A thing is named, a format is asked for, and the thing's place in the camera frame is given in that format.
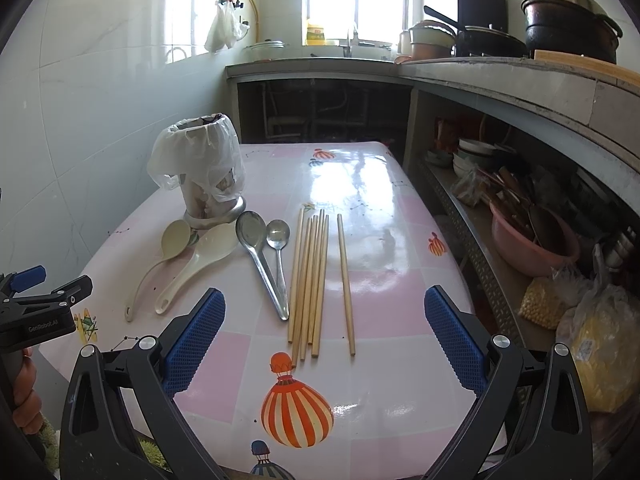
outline spoon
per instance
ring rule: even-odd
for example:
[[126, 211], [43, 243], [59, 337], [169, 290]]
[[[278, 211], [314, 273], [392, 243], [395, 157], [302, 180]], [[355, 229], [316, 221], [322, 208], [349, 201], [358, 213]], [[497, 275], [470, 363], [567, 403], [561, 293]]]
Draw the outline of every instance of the spoon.
[[255, 266], [258, 267], [278, 316], [281, 320], [286, 321], [289, 319], [289, 307], [281, 299], [280, 291], [273, 282], [273, 275], [262, 252], [264, 243], [267, 241], [267, 226], [264, 224], [264, 220], [255, 211], [245, 211], [236, 220], [236, 235], [238, 235], [240, 244], [249, 251], [254, 259]]
[[287, 310], [289, 309], [289, 299], [287, 298], [287, 285], [284, 282], [284, 272], [282, 272], [282, 250], [287, 245], [290, 234], [289, 226], [284, 220], [271, 220], [267, 224], [267, 243], [276, 250], [276, 286]]
[[138, 296], [138, 291], [140, 290], [142, 282], [145, 281], [145, 278], [149, 273], [158, 265], [179, 256], [187, 247], [190, 238], [191, 227], [189, 227], [189, 224], [182, 219], [175, 220], [166, 227], [164, 233], [162, 233], [162, 240], [160, 241], [160, 246], [162, 247], [162, 258], [158, 262], [154, 263], [151, 268], [144, 273], [142, 278], [138, 280], [136, 290], [132, 292], [127, 300], [127, 304], [124, 309], [124, 319], [127, 322], [133, 321], [135, 316], [134, 308], [136, 306], [136, 297]]
[[207, 233], [198, 240], [193, 249], [191, 260], [184, 266], [184, 269], [169, 283], [156, 300], [156, 313], [164, 314], [178, 291], [193, 276], [207, 266], [229, 256], [238, 245], [236, 239], [235, 226], [233, 224], [220, 224], [209, 229]]

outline frying pan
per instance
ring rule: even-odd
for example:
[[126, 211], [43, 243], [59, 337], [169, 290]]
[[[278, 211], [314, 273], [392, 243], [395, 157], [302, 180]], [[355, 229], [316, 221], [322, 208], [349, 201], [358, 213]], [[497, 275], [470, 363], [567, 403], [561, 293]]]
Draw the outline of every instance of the frying pan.
[[510, 36], [506, 32], [489, 27], [475, 27], [462, 25], [452, 20], [449, 16], [441, 14], [429, 6], [424, 6], [424, 13], [458, 30], [456, 41], [456, 56], [497, 56], [497, 57], [524, 57], [527, 55], [527, 46], [518, 38]]

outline table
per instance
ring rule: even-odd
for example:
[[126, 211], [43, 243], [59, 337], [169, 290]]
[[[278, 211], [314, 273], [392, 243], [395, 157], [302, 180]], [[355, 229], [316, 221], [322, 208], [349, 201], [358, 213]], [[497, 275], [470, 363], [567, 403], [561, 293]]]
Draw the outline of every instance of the table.
[[[188, 313], [213, 286], [225, 295], [225, 322], [190, 387], [175, 402], [220, 465], [264, 476], [276, 471], [276, 478], [296, 480], [389, 480], [423, 474], [475, 399], [460, 386], [424, 317], [424, 293], [435, 284], [461, 310], [472, 311], [434, 219], [382, 144], [244, 144], [241, 150], [248, 209], [266, 222], [282, 218], [292, 228], [283, 250], [287, 280], [300, 208], [309, 208], [307, 215], [324, 208], [330, 215], [320, 355], [312, 359], [309, 352], [293, 378], [325, 400], [332, 423], [316, 431], [315, 438], [296, 433], [299, 442], [290, 438], [284, 444], [263, 426], [261, 409], [277, 381], [270, 359], [278, 352], [290, 354], [290, 345], [287, 325], [276, 315], [240, 245], [192, 279], [162, 317], [153, 309], [154, 300], [190, 251], [159, 266], [140, 290], [136, 319], [125, 322], [124, 303], [135, 277], [159, 257], [164, 228], [184, 213], [179, 189], [158, 190], [149, 197], [86, 266], [94, 292], [72, 310], [85, 319], [88, 332], [47, 342], [40, 351], [68, 379], [86, 339], [101, 351], [130, 348], [136, 338], [157, 335], [173, 316]], [[346, 338], [338, 213], [344, 218], [349, 256], [353, 359]], [[434, 243], [436, 237], [443, 245]], [[274, 251], [265, 251], [274, 269]], [[132, 392], [123, 393], [134, 427], [148, 434]], [[289, 413], [293, 426], [313, 417], [312, 403], [295, 403]], [[275, 411], [273, 422], [266, 424], [274, 424], [277, 432], [285, 415]]]

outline pan handle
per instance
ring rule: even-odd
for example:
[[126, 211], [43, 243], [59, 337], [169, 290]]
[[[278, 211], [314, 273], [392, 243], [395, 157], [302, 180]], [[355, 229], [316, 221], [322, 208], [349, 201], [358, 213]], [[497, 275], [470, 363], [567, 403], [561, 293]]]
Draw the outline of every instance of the pan handle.
[[622, 38], [622, 29], [612, 18], [610, 18], [606, 14], [596, 14], [596, 18], [598, 18], [599, 20], [602, 20], [607, 25], [609, 25], [609, 27], [611, 27], [613, 30], [616, 31], [616, 34], [618, 35], [618, 37]]
[[444, 14], [439, 13], [437, 10], [431, 9], [431, 7], [429, 6], [424, 6], [423, 8], [424, 8], [424, 13], [427, 16], [438, 18], [439, 20], [442, 20], [443, 22], [447, 23], [447, 25], [451, 25], [451, 27], [455, 27], [458, 31], [465, 30], [464, 25], [462, 25], [461, 23], [458, 23], [455, 20], [452, 20], [449, 16], [445, 16]]

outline chopstick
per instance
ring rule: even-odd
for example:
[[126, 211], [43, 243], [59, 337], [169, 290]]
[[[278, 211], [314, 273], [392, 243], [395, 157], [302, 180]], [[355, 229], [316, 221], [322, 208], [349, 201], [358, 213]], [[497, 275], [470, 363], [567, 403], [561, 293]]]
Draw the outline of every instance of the chopstick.
[[316, 319], [314, 321], [314, 340], [311, 347], [311, 357], [320, 354], [320, 331], [322, 329], [322, 301], [324, 300], [324, 283], [326, 279], [326, 253], [329, 246], [329, 217], [324, 216], [322, 226], [322, 255], [320, 261], [320, 274], [318, 277], [318, 303], [316, 304]]
[[311, 304], [313, 267], [316, 257], [316, 236], [318, 235], [318, 215], [314, 215], [311, 223], [311, 232], [309, 233], [309, 258], [306, 266], [305, 279], [305, 303], [302, 306], [302, 330], [300, 332], [300, 360], [304, 361], [306, 357], [306, 336], [309, 330], [309, 308]]
[[306, 342], [314, 342], [314, 328], [316, 326], [316, 304], [318, 302], [318, 279], [320, 275], [320, 259], [322, 253], [322, 236], [324, 234], [324, 209], [320, 210], [318, 218], [318, 233], [316, 234], [316, 254], [314, 255], [314, 273], [311, 281], [311, 303], [309, 304], [309, 330]]
[[298, 277], [300, 276], [300, 253], [302, 252], [302, 224], [305, 219], [305, 209], [300, 209], [298, 215], [298, 230], [296, 249], [293, 254], [293, 271], [291, 272], [291, 292], [289, 296], [289, 325], [287, 326], [287, 341], [293, 343], [293, 327], [296, 322], [296, 294], [298, 293]]
[[311, 218], [306, 219], [305, 228], [305, 249], [302, 256], [302, 267], [300, 267], [300, 287], [296, 298], [298, 315], [295, 316], [295, 325], [293, 327], [293, 348], [291, 350], [291, 361], [295, 367], [298, 364], [298, 356], [300, 355], [300, 334], [302, 333], [302, 307], [305, 295], [306, 267], [309, 260], [309, 245], [311, 242]]
[[356, 341], [353, 333], [353, 307], [351, 306], [351, 286], [347, 270], [347, 249], [344, 244], [344, 227], [342, 215], [338, 215], [338, 241], [340, 242], [340, 268], [342, 269], [342, 289], [344, 291], [344, 314], [347, 318], [347, 336], [349, 337], [349, 353], [356, 355]]

